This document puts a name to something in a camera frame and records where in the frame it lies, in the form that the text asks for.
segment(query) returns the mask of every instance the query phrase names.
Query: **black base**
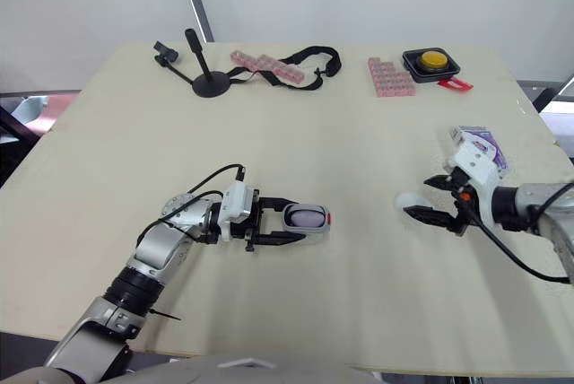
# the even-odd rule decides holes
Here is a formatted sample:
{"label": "black base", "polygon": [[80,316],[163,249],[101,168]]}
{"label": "black base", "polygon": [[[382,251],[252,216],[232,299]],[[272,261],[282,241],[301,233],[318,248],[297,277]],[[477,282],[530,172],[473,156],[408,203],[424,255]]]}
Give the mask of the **black base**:
{"label": "black base", "polygon": [[230,88],[230,77],[224,72],[210,72],[212,80],[210,82],[205,79],[205,75],[197,76],[192,85],[196,94],[200,97],[210,99],[222,95]]}

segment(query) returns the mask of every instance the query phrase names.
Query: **white wall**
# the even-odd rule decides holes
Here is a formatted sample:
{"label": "white wall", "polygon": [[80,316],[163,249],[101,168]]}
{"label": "white wall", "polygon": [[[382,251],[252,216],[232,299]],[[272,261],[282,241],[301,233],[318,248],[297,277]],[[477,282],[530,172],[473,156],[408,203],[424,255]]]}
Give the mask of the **white wall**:
{"label": "white wall", "polygon": [[484,44],[498,50],[517,79],[564,81],[574,73],[574,0],[204,0],[204,5],[219,41]]}
{"label": "white wall", "polygon": [[82,89],[130,40],[183,40],[189,0],[0,0],[0,92]]}

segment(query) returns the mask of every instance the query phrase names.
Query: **wooden table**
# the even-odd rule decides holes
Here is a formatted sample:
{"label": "wooden table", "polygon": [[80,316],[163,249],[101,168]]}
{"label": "wooden table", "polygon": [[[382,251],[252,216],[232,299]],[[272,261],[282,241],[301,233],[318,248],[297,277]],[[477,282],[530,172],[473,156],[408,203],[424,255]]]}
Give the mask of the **wooden table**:
{"label": "wooden table", "polygon": [[[176,44],[177,66],[199,67]],[[210,44],[285,57],[302,47]],[[177,354],[298,353],[385,371],[574,375],[574,291],[535,280],[477,229],[463,238],[408,219],[395,197],[442,172],[448,130],[487,126],[506,154],[507,185],[556,182],[574,170],[489,49],[446,50],[474,85],[467,94],[417,84],[377,98],[368,57],[400,62],[407,48],[338,48],[340,74],[316,92],[261,78],[213,100],[160,68],[151,44],[122,47],[0,189],[0,329],[58,339],[125,264],[166,200],[230,162],[265,196],[327,205],[324,239],[244,251],[195,245],[133,348]],[[304,69],[312,76],[319,57]],[[211,184],[226,188],[231,175]],[[273,218],[270,224],[276,223]],[[563,269],[551,245],[501,237],[528,264]]]}

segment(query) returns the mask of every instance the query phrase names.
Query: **red tag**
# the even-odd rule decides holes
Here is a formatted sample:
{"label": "red tag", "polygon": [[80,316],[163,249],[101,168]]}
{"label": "red tag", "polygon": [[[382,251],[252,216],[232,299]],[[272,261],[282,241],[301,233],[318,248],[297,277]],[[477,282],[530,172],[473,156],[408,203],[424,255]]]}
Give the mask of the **red tag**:
{"label": "red tag", "polygon": [[471,85],[470,83],[463,82],[454,76],[448,80],[439,81],[439,85],[444,86],[445,88],[449,88],[450,90],[463,91],[463,92],[472,90],[474,88],[474,86]]}

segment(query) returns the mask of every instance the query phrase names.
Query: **pink blocks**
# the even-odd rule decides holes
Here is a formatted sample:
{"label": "pink blocks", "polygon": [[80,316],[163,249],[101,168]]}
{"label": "pink blocks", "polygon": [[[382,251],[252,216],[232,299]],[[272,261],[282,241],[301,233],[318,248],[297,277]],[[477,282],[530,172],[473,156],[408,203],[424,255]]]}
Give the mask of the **pink blocks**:
{"label": "pink blocks", "polygon": [[380,58],[369,58],[370,77],[378,97],[398,97],[414,95],[414,82],[408,72],[397,72],[390,62],[380,62]]}
{"label": "pink blocks", "polygon": [[267,55],[262,55],[255,59],[240,50],[234,50],[231,52],[230,58],[235,64],[244,66],[252,72],[256,72],[257,70],[269,70],[276,76],[295,83],[301,83],[303,79],[305,79],[305,74],[299,68],[277,61],[275,58],[268,57]]}

